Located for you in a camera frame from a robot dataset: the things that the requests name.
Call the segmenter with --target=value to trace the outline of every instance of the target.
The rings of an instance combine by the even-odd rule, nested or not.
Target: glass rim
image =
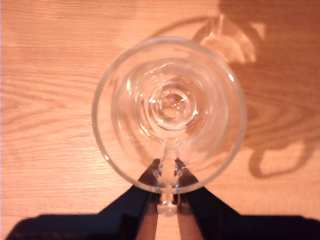
[[[231,149],[228,157],[226,158],[226,160],[224,161],[222,166],[220,166],[217,171],[215,171],[210,177],[208,177],[207,179],[205,179],[203,181],[198,181],[197,183],[194,183],[189,186],[176,188],[175,194],[182,194],[182,193],[187,193],[187,192],[197,190],[197,189],[205,186],[209,182],[211,182],[217,176],[219,176],[228,167],[228,165],[232,162],[232,160],[235,158],[237,152],[240,149],[243,138],[245,136],[245,130],[247,127],[247,108],[246,108],[244,93],[243,93],[241,85],[240,85],[237,77],[233,73],[233,71],[224,62],[224,60],[220,56],[218,56],[216,53],[214,53],[210,49],[206,48],[205,46],[203,46],[195,41],[188,40],[188,39],[185,39],[182,37],[173,37],[173,36],[153,37],[153,38],[147,39],[147,40],[142,41],[141,43],[135,45],[134,47],[132,47],[129,50],[122,53],[118,58],[116,58],[116,60],[113,63],[111,63],[111,65],[108,67],[108,69],[103,74],[100,82],[98,83],[98,85],[96,87],[95,94],[94,94],[94,98],[93,98],[93,104],[92,104],[92,127],[93,127],[93,133],[95,136],[95,140],[97,142],[97,145],[98,145],[102,155],[104,156],[105,160],[111,165],[111,167],[116,171],[117,174],[119,174],[122,178],[124,178],[125,180],[127,180],[128,182],[130,182],[131,184],[135,185],[136,187],[138,187],[140,189],[146,190],[148,192],[158,193],[158,194],[163,192],[164,188],[162,188],[162,187],[147,185],[143,182],[139,182],[138,180],[131,178],[126,173],[124,173],[113,162],[113,160],[108,156],[108,151],[105,148],[105,146],[102,142],[102,139],[100,137],[100,133],[99,133],[99,129],[98,129],[98,118],[97,118],[98,105],[99,105],[99,100],[100,100],[100,97],[102,94],[102,90],[103,90],[106,82],[108,81],[110,75],[114,72],[114,70],[116,68],[118,68],[122,64],[122,62],[124,62],[126,59],[133,56],[135,53],[137,53],[147,47],[150,47],[152,45],[163,44],[163,43],[166,43],[166,44],[171,43],[171,44],[175,44],[175,45],[181,45],[181,46],[196,50],[197,52],[201,52],[202,54],[204,54],[207,57],[209,57],[210,59],[212,59],[212,61],[215,62],[229,76],[231,75],[233,78],[232,82],[233,82],[234,89],[237,92],[237,96],[239,98],[240,112],[242,113],[241,119],[239,119],[239,121],[241,121],[240,128],[239,128],[239,134],[236,138],[236,141],[234,142],[234,147]]]

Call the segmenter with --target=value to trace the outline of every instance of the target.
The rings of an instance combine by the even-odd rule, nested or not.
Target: table surface
[[[308,0],[4,0],[1,239],[21,219],[95,213],[130,184],[106,163],[91,111],[110,63],[151,36],[232,21],[251,56],[230,63],[248,109],[243,145],[207,185],[242,214],[320,219],[320,3]],[[180,239],[160,217],[156,239]]]

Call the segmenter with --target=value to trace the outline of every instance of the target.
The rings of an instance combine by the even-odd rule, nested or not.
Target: black object
[[[155,181],[151,170],[159,161],[153,161],[139,180]],[[188,181],[197,181],[190,172],[184,175],[189,177]],[[241,215],[204,187],[176,199],[182,240],[320,239],[317,220],[302,216]],[[7,240],[153,240],[158,201],[158,194],[132,186],[98,214],[40,215],[22,220]]]

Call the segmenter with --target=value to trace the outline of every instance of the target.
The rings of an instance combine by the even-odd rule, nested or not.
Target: wooden table
[[[320,219],[319,1],[4,0],[1,7],[1,239],[27,217],[98,212],[130,187],[93,134],[101,76],[150,36],[192,39],[208,16],[221,14],[248,37],[254,56],[230,64],[246,95],[247,134],[207,188],[242,214]],[[180,239],[176,217],[158,220],[156,239],[167,238]]]

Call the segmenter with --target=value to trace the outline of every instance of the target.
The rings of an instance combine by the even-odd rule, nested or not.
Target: glass mug
[[[97,144],[114,170],[168,196],[217,177],[239,150],[246,119],[227,64],[178,37],[151,38],[121,55],[99,83],[92,110]]]

